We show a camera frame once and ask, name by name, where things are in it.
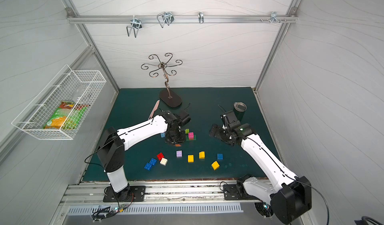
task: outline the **metal vent grill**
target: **metal vent grill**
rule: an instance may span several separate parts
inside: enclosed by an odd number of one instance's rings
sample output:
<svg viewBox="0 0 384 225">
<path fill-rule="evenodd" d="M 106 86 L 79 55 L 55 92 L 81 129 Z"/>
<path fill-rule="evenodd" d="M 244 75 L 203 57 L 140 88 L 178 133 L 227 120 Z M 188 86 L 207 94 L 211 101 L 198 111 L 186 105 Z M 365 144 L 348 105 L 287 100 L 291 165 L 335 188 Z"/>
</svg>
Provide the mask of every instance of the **metal vent grill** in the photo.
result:
<svg viewBox="0 0 384 225">
<path fill-rule="evenodd" d="M 110 205 L 72 205 L 67 215 L 90 215 Z M 120 214 L 236 213 L 240 203 L 133 204 Z"/>
</svg>

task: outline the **white block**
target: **white block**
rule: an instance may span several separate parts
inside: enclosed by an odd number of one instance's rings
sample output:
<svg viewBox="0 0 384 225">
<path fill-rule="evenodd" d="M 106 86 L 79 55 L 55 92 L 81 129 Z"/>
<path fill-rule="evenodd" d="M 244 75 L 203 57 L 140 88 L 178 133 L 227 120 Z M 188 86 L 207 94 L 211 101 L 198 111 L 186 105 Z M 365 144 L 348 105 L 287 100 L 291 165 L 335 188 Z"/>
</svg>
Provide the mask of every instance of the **white block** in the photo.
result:
<svg viewBox="0 0 384 225">
<path fill-rule="evenodd" d="M 162 158 L 160 161 L 160 164 L 165 166 L 167 164 L 167 162 L 168 162 L 168 159 Z"/>
</svg>

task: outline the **yellow block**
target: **yellow block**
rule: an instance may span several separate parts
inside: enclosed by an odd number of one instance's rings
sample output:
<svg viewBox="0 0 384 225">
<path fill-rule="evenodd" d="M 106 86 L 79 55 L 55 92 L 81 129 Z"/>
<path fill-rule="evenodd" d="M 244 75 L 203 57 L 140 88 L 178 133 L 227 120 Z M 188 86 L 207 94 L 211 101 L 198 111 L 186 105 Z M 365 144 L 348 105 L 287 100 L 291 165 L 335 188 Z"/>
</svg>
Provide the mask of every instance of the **yellow block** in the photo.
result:
<svg viewBox="0 0 384 225">
<path fill-rule="evenodd" d="M 212 164 L 212 167 L 214 168 L 214 170 L 218 169 L 220 165 L 218 164 L 217 161 L 215 161 L 213 164 Z"/>
<path fill-rule="evenodd" d="M 193 155 L 188 155 L 188 162 L 193 162 Z"/>
<path fill-rule="evenodd" d="M 199 159 L 204 159 L 205 158 L 205 152 L 199 152 Z"/>
</svg>

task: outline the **red block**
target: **red block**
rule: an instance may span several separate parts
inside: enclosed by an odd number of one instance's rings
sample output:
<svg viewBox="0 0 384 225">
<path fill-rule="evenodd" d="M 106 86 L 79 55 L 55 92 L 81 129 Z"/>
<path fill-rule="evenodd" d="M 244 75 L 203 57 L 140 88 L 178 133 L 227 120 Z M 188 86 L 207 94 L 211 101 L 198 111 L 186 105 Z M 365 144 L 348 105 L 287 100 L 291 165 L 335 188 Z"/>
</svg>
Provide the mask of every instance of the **red block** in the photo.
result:
<svg viewBox="0 0 384 225">
<path fill-rule="evenodd" d="M 163 153 L 161 152 L 161 153 L 159 153 L 158 155 L 157 155 L 157 159 L 159 160 L 159 161 L 161 161 L 161 159 L 164 157 L 164 155 L 163 155 Z"/>
</svg>

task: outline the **robotic arm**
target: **robotic arm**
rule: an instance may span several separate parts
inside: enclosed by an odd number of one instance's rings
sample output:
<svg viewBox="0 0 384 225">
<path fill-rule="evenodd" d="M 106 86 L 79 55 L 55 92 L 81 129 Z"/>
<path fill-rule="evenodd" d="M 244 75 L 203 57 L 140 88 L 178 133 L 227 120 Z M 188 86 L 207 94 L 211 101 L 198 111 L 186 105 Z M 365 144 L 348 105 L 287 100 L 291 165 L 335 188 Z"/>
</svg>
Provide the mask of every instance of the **robotic arm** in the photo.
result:
<svg viewBox="0 0 384 225">
<path fill-rule="evenodd" d="M 191 120 L 182 110 L 180 114 L 162 111 L 153 119 L 132 127 L 105 130 L 98 142 L 98 157 L 108 176 L 116 198 L 124 201 L 130 192 L 130 186 L 124 172 L 124 151 L 133 145 L 162 132 L 166 133 L 166 142 L 175 144 L 185 141 L 185 132 L 180 128 Z"/>
<path fill-rule="evenodd" d="M 210 136 L 228 145 L 241 146 L 267 175 L 272 185 L 252 175 L 237 180 L 238 199 L 260 199 L 266 209 L 276 214 L 281 222 L 289 224 L 311 209 L 311 188 L 306 177 L 297 177 L 285 167 L 265 146 L 249 124 L 241 125 L 233 111 L 221 115 L 223 127 L 214 124 Z M 162 111 L 153 119 L 132 127 L 107 129 L 98 142 L 98 157 L 108 176 L 118 201 L 125 201 L 131 188 L 124 172 L 124 151 L 150 136 L 165 132 L 166 142 L 175 144 L 185 141 L 185 132 L 180 128 L 190 121 L 189 114 L 182 110 L 179 115 Z"/>
<path fill-rule="evenodd" d="M 312 206 L 311 188 L 303 185 L 311 185 L 308 179 L 299 178 L 286 168 L 266 147 L 249 124 L 240 124 L 233 111 L 222 114 L 221 119 L 223 127 L 219 128 L 214 124 L 209 135 L 231 146 L 241 145 L 272 183 L 271 186 L 252 175 L 245 175 L 237 180 L 238 197 L 262 200 L 269 205 L 265 208 L 272 210 L 284 224 L 289 224 L 310 210 Z"/>
</svg>

